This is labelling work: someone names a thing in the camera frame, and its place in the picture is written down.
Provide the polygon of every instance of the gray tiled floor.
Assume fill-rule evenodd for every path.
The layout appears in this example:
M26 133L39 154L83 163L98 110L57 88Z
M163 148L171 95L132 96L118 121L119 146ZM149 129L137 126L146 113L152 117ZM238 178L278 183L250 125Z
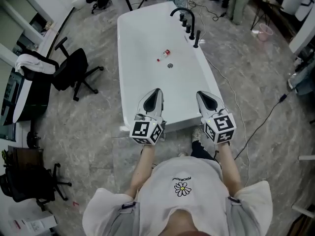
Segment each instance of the gray tiled floor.
M195 0L220 15L219 4L208 0ZM147 1L149 5L158 1ZM126 134L119 131L123 124L120 99L117 58L117 14L113 6L105 11L90 13L88 5L75 11L65 24L58 40L68 37L66 49L71 53L82 47L90 68L103 65L88 78L99 90L91 94L84 86L79 91L80 101L72 100L73 90L51 89L48 109L38 122L45 149L45 165L55 162L62 165L61 176L70 179L71 188L65 188L69 201L58 196L48 205L55 214L61 235L84 235L82 214L94 192L105 187L113 192L124 191L131 172L139 158L141 147L132 143ZM237 92L237 101L242 109L247 138L263 122L279 97L287 92L286 79L293 71L292 53L277 29L268 42L260 42L250 31L254 11L245 9L243 23L233 25L228 19L217 22L205 8L194 8L196 29L205 30L205 56L216 65L231 82ZM59 63L64 60L60 50L53 51L50 58ZM228 83L213 69L224 102L234 114L238 129L232 143L233 154L244 146L244 130L240 112L234 102L234 94ZM300 154L312 154L313 128L308 121L314 118L314 109L309 98L290 94L278 105L265 125L257 131L249 143L251 178L249 184L266 179L270 183L274 202L274 217L269 236L286 235L292 221L299 215L291 210L298 202L306 207L314 193L314 175L310 162L298 162ZM159 142L156 163L190 152L191 129L168 133L165 142ZM213 145L206 142L208 151ZM244 151L236 160L242 180L247 180L248 161Z

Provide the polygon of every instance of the chair armrest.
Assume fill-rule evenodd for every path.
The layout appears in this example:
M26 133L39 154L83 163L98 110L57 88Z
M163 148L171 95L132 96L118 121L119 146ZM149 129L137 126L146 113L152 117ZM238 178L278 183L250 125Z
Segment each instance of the chair armrest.
M63 45L63 43L65 43L68 40L67 37L64 37L56 46L55 46L55 50L57 50L60 46Z

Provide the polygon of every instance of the black faucet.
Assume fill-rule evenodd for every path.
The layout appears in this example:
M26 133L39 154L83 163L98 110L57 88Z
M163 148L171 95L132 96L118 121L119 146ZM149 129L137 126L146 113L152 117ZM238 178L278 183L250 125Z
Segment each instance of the black faucet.
M175 10L173 10L171 12L171 17L173 17L174 13L176 11L179 11L179 10L185 10L185 11L188 11L190 14L191 14L191 33L190 33L190 36L189 36L189 39L191 40L194 40L195 37L194 37L194 30L195 30L195 15L193 14L193 12L187 8L183 8L183 7L179 7L179 8L176 8Z

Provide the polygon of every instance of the white sneaker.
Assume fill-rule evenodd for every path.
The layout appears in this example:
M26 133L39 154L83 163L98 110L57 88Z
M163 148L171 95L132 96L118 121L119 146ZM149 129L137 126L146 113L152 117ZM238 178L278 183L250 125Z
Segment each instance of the white sneaker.
M194 130L191 134L191 143L193 143L195 141L201 142L201 129L198 126L196 128L194 128Z
M182 152L182 153L179 153L177 157L185 157L185 156L187 156L187 154Z

